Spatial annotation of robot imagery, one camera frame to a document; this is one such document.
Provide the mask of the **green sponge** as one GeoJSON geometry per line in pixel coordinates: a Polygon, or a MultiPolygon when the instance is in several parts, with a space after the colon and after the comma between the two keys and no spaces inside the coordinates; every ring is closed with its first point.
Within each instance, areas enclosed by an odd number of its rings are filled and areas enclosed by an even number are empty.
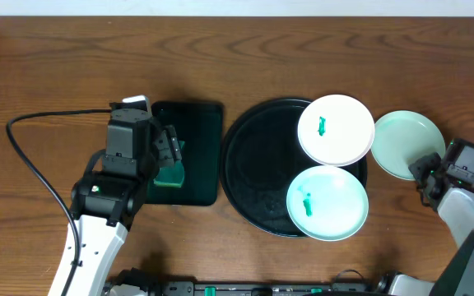
{"type": "Polygon", "coordinates": [[[172,139],[170,148],[159,152],[159,171],[153,179],[157,187],[180,188],[184,184],[185,168],[182,163],[182,149],[184,142],[172,139]]]}

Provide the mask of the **mint green plate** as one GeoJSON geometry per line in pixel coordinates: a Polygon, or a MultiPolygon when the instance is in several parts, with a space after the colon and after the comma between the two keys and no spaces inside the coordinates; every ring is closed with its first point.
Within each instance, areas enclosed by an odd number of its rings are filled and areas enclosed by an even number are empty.
{"type": "Polygon", "coordinates": [[[410,164],[434,152],[444,157],[445,151],[441,131],[424,115],[399,110],[375,123],[371,152],[376,163],[393,177],[413,181],[410,164]]]}
{"type": "Polygon", "coordinates": [[[361,182],[344,169],[319,165],[298,174],[286,194],[293,224],[307,236],[325,242],[356,234],[369,213],[361,182]]]}

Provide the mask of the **mint green plate front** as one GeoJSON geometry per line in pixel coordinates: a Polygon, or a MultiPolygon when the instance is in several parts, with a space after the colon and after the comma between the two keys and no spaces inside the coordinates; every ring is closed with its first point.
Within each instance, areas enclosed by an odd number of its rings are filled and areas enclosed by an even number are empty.
{"type": "Polygon", "coordinates": [[[325,242],[356,234],[369,213],[361,182],[344,169],[319,165],[298,174],[286,194],[293,224],[307,236],[325,242]]]}

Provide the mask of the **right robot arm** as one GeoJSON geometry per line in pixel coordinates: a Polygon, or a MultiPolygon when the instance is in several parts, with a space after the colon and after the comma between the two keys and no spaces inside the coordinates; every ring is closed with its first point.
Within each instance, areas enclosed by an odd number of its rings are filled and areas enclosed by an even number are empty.
{"type": "Polygon", "coordinates": [[[458,250],[434,282],[394,272],[376,290],[389,295],[474,295],[474,155],[462,152],[451,159],[433,153],[410,164],[409,170],[458,250]]]}

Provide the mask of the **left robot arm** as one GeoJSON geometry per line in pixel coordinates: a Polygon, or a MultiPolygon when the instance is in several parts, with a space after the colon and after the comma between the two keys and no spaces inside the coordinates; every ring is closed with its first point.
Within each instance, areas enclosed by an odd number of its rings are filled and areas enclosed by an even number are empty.
{"type": "Polygon", "coordinates": [[[181,188],[183,142],[171,125],[109,125],[72,189],[67,240],[51,295],[100,295],[150,187],[181,188]]]}

